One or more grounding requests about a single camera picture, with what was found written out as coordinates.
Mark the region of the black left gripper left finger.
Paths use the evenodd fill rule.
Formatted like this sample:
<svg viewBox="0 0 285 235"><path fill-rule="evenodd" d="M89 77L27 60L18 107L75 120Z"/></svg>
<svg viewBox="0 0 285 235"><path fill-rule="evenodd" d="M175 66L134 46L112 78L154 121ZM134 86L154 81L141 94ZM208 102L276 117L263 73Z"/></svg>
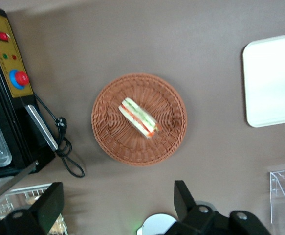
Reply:
<svg viewBox="0 0 285 235"><path fill-rule="evenodd" d="M64 187L52 183L28 209L9 213L0 221L0 235L46 235L64 208Z"/></svg>

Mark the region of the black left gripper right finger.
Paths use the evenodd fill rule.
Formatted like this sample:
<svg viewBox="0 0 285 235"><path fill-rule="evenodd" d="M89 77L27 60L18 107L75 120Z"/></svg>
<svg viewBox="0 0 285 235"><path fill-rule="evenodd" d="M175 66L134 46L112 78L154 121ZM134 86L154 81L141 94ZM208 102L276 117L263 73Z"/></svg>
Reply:
<svg viewBox="0 0 285 235"><path fill-rule="evenodd" d="M178 221L173 235L269 235L269 230L252 213L232 211L226 217L204 203L194 200L182 180L174 182L174 207Z"/></svg>

